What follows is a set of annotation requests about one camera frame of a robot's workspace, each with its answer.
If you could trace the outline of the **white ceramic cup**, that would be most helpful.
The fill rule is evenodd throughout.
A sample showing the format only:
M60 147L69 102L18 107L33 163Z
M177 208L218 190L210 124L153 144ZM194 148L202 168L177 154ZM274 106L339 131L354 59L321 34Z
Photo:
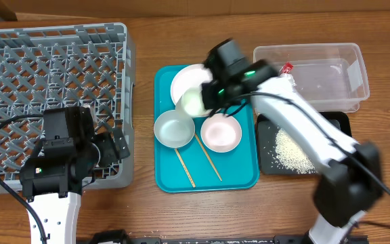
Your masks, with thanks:
M202 101L200 87L187 89L178 100L175 110L191 118L207 117L211 110L206 110Z

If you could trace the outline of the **large white round plate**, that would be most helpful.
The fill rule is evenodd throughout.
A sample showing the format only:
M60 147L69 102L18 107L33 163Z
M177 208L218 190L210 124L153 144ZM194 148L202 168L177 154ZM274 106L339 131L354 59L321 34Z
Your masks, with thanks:
M202 64L192 64L181 69L171 82L171 99L177 104L181 96L191 87L200 87L202 83L213 80L210 70Z

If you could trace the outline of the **small pink-rimmed white bowl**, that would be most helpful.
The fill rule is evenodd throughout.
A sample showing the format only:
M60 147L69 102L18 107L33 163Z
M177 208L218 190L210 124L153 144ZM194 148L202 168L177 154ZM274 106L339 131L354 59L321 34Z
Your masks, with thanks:
M203 143L216 153L234 150L242 139L242 128L233 117L216 114L206 119L200 129Z

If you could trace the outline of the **wooden chopstick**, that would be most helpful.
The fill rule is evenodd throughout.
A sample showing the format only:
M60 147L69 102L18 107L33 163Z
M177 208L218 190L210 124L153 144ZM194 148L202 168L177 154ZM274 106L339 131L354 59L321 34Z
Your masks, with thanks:
M175 151L175 154L177 155L177 157L178 157L178 159L179 159L179 161L180 161L180 163L181 163L181 165L182 165L182 167L183 167L183 169L184 169L184 171L185 171L185 173L186 173L186 175L188 177L188 180L190 181L190 184L192 185L192 188L196 188L196 185L195 185L195 183L194 183L194 181L192 179L192 176L191 176L190 172L188 171L188 168L187 168L184 160L181 157L181 154L179 153L177 148L174 148L174 151Z
M202 149L204 155L206 156L207 160L209 161L209 163L210 163L211 167L213 168L214 172L216 173L217 177L218 177L219 180L222 182L222 177L220 176L220 174L219 174L217 168L215 167L215 164L214 164L213 161L211 160L211 158L210 158L210 156L209 156L207 150L205 149L203 143L201 142L201 139L198 137L198 134L195 133L195 134L194 134L194 137L195 137L196 141L198 142L199 146L201 147L201 149Z

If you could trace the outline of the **grey shallow bowl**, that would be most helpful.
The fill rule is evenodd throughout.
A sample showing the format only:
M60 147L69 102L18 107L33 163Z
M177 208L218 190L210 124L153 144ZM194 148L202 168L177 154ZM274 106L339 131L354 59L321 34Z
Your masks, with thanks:
M181 148L188 144L195 134L195 124L191 117L176 110L162 113L154 123L154 135L164 146Z

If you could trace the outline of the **white tissue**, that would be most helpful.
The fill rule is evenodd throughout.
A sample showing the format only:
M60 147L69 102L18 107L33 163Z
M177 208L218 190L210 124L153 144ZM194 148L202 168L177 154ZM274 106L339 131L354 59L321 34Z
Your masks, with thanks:
M296 86L295 80L294 80L294 78L293 78L293 76L291 74L289 74L289 73L282 73L280 75L280 77L286 79L291 84L292 87Z

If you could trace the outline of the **red snack wrapper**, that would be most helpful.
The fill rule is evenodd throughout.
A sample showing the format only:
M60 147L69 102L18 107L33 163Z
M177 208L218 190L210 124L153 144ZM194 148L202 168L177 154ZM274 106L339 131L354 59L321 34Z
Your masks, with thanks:
M286 62L282 68L280 69L279 73L280 74L288 74L291 72L293 69L293 65L290 62Z

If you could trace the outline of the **pile of white rice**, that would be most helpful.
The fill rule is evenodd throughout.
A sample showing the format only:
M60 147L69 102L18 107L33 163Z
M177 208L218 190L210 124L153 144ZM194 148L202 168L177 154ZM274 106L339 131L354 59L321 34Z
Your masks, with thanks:
M275 143L272 167L293 174L316 173L313 163L283 129L276 134Z

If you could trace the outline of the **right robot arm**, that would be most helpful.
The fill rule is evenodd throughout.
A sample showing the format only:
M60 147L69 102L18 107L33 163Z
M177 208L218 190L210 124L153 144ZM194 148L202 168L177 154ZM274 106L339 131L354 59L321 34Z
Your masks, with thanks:
M216 45L203 62L213 75L202 85L212 114L249 99L300 147L320 175L313 201L319 216L305 243L341 243L383 195L381 160L371 142L359 144L328 122L264 60L248 61L233 39Z

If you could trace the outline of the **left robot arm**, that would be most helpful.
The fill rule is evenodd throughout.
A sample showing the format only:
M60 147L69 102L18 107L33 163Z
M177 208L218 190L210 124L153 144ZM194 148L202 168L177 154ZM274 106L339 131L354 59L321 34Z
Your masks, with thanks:
M45 137L20 170L32 243L75 243L86 177L130 155L121 129L97 134L89 108L43 113Z

